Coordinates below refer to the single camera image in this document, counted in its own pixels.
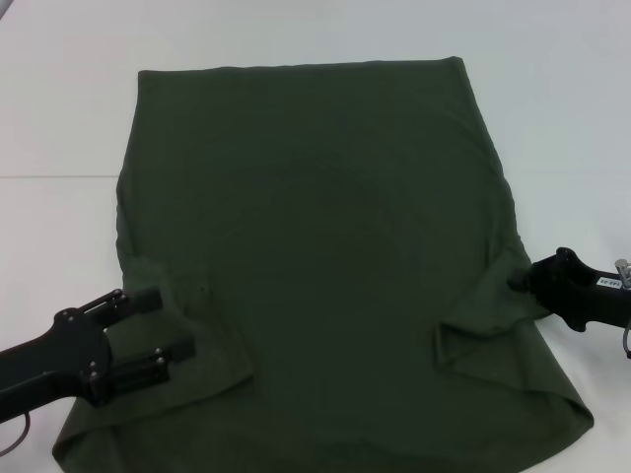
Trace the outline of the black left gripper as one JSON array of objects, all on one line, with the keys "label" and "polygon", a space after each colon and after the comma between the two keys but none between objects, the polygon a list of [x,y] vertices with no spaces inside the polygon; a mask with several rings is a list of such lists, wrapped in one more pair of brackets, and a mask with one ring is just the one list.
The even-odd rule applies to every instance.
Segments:
[{"label": "black left gripper", "polygon": [[66,397],[102,407],[122,395],[170,380],[169,366],[196,355],[184,339],[151,354],[111,360],[105,329],[163,307],[158,288],[133,294],[116,289],[78,309],[55,315],[41,336],[0,352],[0,420],[12,420]]}]

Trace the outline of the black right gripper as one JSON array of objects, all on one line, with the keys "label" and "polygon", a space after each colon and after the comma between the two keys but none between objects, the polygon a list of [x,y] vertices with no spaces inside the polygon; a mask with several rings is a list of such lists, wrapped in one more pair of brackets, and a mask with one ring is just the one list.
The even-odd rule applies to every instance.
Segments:
[{"label": "black right gripper", "polygon": [[590,322],[619,328],[631,323],[631,278],[595,270],[570,248],[558,248],[529,270],[513,271],[507,285],[517,293],[534,295],[541,306],[578,332]]}]

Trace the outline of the dark green t-shirt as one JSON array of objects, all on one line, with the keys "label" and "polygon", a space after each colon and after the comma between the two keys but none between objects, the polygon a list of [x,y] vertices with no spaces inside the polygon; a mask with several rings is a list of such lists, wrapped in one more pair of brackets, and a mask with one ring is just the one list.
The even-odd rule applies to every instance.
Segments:
[{"label": "dark green t-shirt", "polygon": [[594,423],[507,283],[529,260],[463,62],[142,71],[116,188],[119,357],[63,473],[521,473]]}]

